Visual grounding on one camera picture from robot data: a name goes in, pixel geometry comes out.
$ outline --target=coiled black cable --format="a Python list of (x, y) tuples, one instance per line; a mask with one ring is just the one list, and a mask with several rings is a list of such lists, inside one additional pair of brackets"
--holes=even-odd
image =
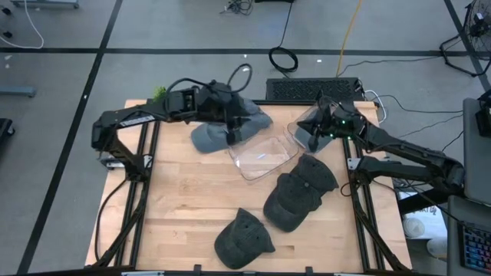
[[(269, 62), (271, 62), (273, 67), (275, 67), (276, 70), (281, 72), (286, 78), (290, 78), (286, 73), (292, 73), (292, 72), (297, 71), (297, 69), (298, 69), (298, 58), (297, 58), (297, 56), (292, 51), (285, 49), (285, 48), (282, 48), (283, 41), (285, 40), (286, 28), (288, 27), (288, 22), (290, 21), (290, 14), (292, 13), (292, 6), (293, 6), (293, 2), (290, 3), (290, 9), (288, 10), (288, 17), (286, 18), (285, 29), (283, 30), (282, 42), (278, 45), (278, 47), (274, 47), (271, 50), (269, 50), (269, 54), (268, 54)], [(292, 58), (292, 60), (294, 62), (293, 66), (290, 68), (285, 68), (285, 67), (279, 66), (273, 60), (273, 54), (276, 51), (281, 51), (281, 52), (287, 54), (290, 58)]]

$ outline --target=black floor stripe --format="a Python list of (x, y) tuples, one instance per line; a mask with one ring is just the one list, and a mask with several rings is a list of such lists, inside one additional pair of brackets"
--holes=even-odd
[[(0, 48), (0, 53), (33, 53), (33, 54), (268, 54), (270, 49), (159, 49), (159, 48), (42, 48), (19, 49)], [(339, 55), (341, 50), (290, 49), (298, 55)], [(467, 56), (466, 51), (448, 51), (451, 57)], [(383, 56), (383, 57), (437, 57), (440, 51), (395, 51), (395, 50), (345, 50), (345, 56)]]
[(68, 157), (70, 156), (71, 147), (74, 144), (78, 127), (80, 126), (85, 107), (87, 105), (89, 96), (91, 95), (92, 87), (94, 86), (97, 73), (101, 66), (102, 57), (104, 56), (102, 50), (107, 47), (107, 43), (109, 42), (110, 34), (113, 31), (114, 23), (116, 22), (117, 15), (119, 14), (122, 1), (123, 0), (116, 0), (116, 3), (114, 4), (109, 22), (107, 23), (106, 31), (104, 32), (104, 36), (102, 38), (100, 46), (101, 51), (98, 51), (97, 56), (95, 57), (94, 64), (92, 65), (91, 72), (89, 73), (87, 83), (85, 84), (84, 91), (81, 95), (80, 102), (78, 103), (77, 110), (75, 111), (74, 119), (68, 131), (67, 139), (64, 142), (60, 158), (58, 159), (58, 163), (54, 169), (53, 177), (51, 178), (51, 182), (49, 184), (48, 191), (46, 192), (41, 210), (39, 211), (38, 218), (36, 219), (36, 223), (34, 225), (34, 228), (32, 229), (31, 237), (29, 238), (24, 254), (22, 255), (22, 260), (18, 267), (17, 274), (28, 273), (29, 267), (31, 266), (36, 248), (38, 247), (39, 239), (41, 238), (41, 234), (43, 232), (44, 225), (46, 224), (51, 206), (53, 205), (54, 197), (60, 185), (64, 168), (67, 164)]
[(20, 48), (0, 48), (0, 53), (34, 53), (34, 54), (97, 54), (100, 48), (41, 48), (41, 49), (20, 49)]
[[(444, 0), (444, 1), (445, 1), (445, 5), (447, 6), (448, 12), (450, 13), (450, 17), (452, 18), (452, 21), (455, 24), (455, 28), (457, 29), (458, 32), (460, 32), (462, 30), (462, 23), (459, 20), (459, 16), (455, 12), (455, 8), (453, 7), (451, 0)], [(467, 39), (467, 36), (464, 34), (461, 34), (460, 38), (462, 38), (462, 43), (466, 48), (467, 52), (470, 53), (472, 51), (472, 46), (469, 42), (469, 39)], [(483, 72), (483, 67), (481, 66), (481, 63), (477, 58), (475, 58), (474, 56), (470, 56), (470, 61), (473, 63), (474, 70), (476, 70), (476, 73)], [(486, 76), (486, 74), (479, 76), (479, 80), (481, 82), (481, 85), (483, 85), (485, 91), (491, 89), (491, 84), (489, 84), (488, 77)]]

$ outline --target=white cable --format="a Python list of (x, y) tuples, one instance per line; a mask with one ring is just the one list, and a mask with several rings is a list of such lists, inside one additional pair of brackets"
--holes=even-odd
[(375, 95), (375, 98), (378, 100), (378, 103), (381, 105), (382, 111), (384, 112), (384, 118), (382, 118), (382, 120), (380, 120), (378, 123), (383, 123), (385, 121), (385, 119), (387, 119), (387, 111), (385, 110), (385, 107), (384, 107), (384, 104), (382, 103), (382, 100), (380, 99), (378, 94), (373, 90), (366, 90), (365, 93), (372, 93), (373, 95)]
[(21, 45), (13, 44), (11, 42), (6, 41), (2, 36), (0, 36), (0, 40), (4, 41), (6, 44), (9, 44), (9, 45), (11, 45), (13, 47), (16, 47), (16, 48), (21, 48), (21, 49), (41, 49), (44, 46), (44, 38), (39, 33), (39, 31), (36, 28), (36, 26), (34, 26), (34, 23), (32, 23), (32, 19), (31, 19), (31, 16), (29, 15), (29, 11), (28, 11), (28, 0), (24, 0), (24, 8), (25, 8), (25, 14), (28, 16), (28, 19), (29, 19), (29, 22), (31, 22), (32, 28), (35, 30), (36, 34), (38, 34), (39, 38), (41, 39), (41, 46), (35, 47), (35, 46), (21, 46)]

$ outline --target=yellow cable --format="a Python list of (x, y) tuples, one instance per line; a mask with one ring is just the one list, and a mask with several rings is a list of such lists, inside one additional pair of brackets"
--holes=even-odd
[(351, 18), (350, 25), (348, 26), (348, 30), (346, 31), (346, 35), (344, 36), (343, 46), (341, 47), (341, 53), (339, 54), (338, 69), (336, 70), (336, 77), (339, 76), (339, 71), (341, 69), (341, 64), (343, 62), (344, 46), (346, 46), (346, 41), (348, 41), (348, 36), (350, 35), (351, 27), (353, 27), (354, 19), (356, 18), (356, 14), (360, 10), (362, 1), (363, 0), (358, 0), (358, 5), (356, 6), (356, 10), (354, 11), (353, 17)]

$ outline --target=green plant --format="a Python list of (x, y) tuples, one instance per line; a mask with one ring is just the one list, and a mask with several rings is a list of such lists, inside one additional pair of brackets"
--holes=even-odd
[(155, 87), (153, 90), (153, 101), (160, 100), (166, 96), (166, 88), (165, 87)]

